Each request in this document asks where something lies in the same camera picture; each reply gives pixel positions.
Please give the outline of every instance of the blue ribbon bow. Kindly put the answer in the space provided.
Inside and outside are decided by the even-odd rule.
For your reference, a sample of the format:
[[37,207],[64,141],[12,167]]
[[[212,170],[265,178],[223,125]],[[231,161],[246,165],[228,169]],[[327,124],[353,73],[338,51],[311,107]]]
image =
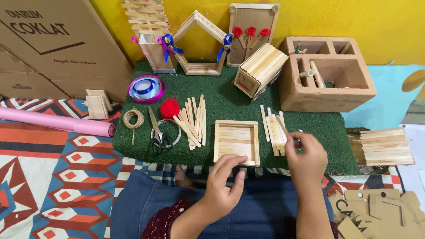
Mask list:
[[224,46],[225,45],[230,45],[231,43],[232,43],[232,40],[233,40],[233,38],[232,38],[232,34],[227,34],[225,37],[224,37],[224,40],[223,40],[223,46],[221,47],[221,49],[220,49],[220,51],[218,52],[218,55],[217,55],[217,62],[220,62],[220,58],[221,58],[221,55],[223,54],[223,52],[224,51],[226,51],[227,53],[226,53],[226,55],[227,54],[229,54],[230,53],[230,48],[229,49],[227,49],[227,50],[225,50],[224,49]]
[[[170,39],[170,42],[169,42],[169,43],[167,43],[167,42],[165,41],[165,38]],[[166,34],[166,35],[164,35],[161,39],[162,39],[162,42],[163,42],[163,43],[167,46],[167,48],[168,48],[168,50],[164,51],[164,61],[165,61],[165,63],[167,63],[168,56],[170,55],[170,51],[171,51],[169,46],[172,46],[172,48],[173,48],[173,50],[174,50],[175,52],[177,52],[177,53],[179,53],[179,54],[183,54],[183,49],[180,49],[180,48],[178,48],[178,47],[175,47],[175,46],[174,46],[173,36],[172,36],[171,34]]]

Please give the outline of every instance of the pencil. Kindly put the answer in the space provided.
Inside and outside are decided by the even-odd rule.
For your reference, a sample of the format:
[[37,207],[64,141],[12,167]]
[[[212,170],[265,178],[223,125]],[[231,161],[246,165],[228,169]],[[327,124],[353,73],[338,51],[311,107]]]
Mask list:
[[300,45],[301,45],[301,42],[298,42],[297,48],[295,49],[295,54],[298,54],[298,52],[300,51]]

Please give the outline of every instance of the hand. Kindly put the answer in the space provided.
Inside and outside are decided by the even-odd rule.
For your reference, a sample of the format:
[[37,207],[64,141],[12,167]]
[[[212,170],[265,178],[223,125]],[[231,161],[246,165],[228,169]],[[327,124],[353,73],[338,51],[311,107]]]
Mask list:
[[244,190],[245,171],[239,171],[236,175],[232,189],[226,187],[226,181],[232,168],[247,160],[247,156],[225,154],[212,168],[208,175],[207,191],[198,202],[202,205],[204,215],[209,217],[209,224],[227,215],[239,202]]
[[[301,140],[297,147],[303,146],[304,153],[296,152],[294,139]],[[298,196],[304,196],[314,188],[321,188],[323,174],[328,164],[328,154],[319,141],[311,134],[293,132],[288,135],[285,152]]]

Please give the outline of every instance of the left hand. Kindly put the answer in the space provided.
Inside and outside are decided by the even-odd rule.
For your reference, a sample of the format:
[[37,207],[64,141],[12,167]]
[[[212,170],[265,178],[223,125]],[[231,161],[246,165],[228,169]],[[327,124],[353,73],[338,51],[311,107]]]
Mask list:
[[239,171],[236,175],[232,189],[226,187],[226,181],[232,168],[247,160],[247,156],[225,154],[212,168],[208,175],[207,191],[198,202],[205,212],[204,215],[209,217],[209,224],[227,215],[239,202],[244,190],[245,171]]

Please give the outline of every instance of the scissor blade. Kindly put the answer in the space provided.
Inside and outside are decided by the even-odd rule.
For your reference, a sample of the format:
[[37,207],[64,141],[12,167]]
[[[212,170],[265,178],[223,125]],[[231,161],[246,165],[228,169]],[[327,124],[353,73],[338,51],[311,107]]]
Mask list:
[[155,115],[153,114],[152,109],[150,108],[150,106],[148,106],[148,108],[149,108],[149,116],[150,116],[150,120],[151,120],[151,122],[152,122],[152,126],[153,126],[153,128],[154,128],[154,129],[155,129],[158,133],[161,133],[161,131],[159,131],[158,123],[156,122]]

